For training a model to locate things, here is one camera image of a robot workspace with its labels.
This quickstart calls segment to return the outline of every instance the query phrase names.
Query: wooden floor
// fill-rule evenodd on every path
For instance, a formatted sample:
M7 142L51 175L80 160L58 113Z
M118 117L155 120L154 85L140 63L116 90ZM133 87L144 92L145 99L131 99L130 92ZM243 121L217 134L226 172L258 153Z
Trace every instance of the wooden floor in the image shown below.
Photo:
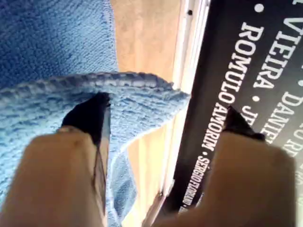
M172 81L180 0L111 0L120 71L154 73ZM124 227L141 225L159 192L165 127L129 148L138 197Z

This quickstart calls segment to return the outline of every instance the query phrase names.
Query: black sign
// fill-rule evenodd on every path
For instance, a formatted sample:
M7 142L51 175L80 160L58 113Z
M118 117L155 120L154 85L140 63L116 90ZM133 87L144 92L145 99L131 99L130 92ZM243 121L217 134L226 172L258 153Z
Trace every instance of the black sign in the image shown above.
M166 209L202 198L229 105L296 158L303 206L302 35L303 0L212 1Z

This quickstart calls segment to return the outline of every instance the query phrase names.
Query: blue terry cloth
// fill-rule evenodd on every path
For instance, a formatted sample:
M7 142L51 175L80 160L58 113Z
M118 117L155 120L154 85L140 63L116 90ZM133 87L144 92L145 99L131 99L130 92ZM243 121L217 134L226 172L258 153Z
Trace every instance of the blue terry cloth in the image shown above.
M118 71L110 0L0 0L0 89Z
M186 95L152 75L64 77L118 71L114 28L110 0L0 0L0 203L25 145L54 132L76 104L107 91L113 102L108 224L121 225L136 196L123 145L171 118Z
M106 206L110 227L121 226L136 196L126 145L162 126L187 102L188 95L152 74L72 75L0 90L0 201L3 202L22 150L37 135L54 132L78 103L98 91L111 99L111 138Z

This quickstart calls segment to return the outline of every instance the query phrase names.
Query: blue towel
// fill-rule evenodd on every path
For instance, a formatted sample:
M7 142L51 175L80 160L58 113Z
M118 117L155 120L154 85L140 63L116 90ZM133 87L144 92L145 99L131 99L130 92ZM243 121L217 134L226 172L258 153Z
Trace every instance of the blue towel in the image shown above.
M111 99L111 137L106 205L109 226L121 226L136 196L126 145L162 126L187 102L152 74L100 73L39 80L0 90L0 200L3 201L22 150L37 135L54 132L78 103L98 91Z
M26 144L54 132L76 104L107 91L108 224L121 226L136 196L125 144L170 119L187 96L154 75L65 76L118 71L109 0L0 0L0 40L0 204Z

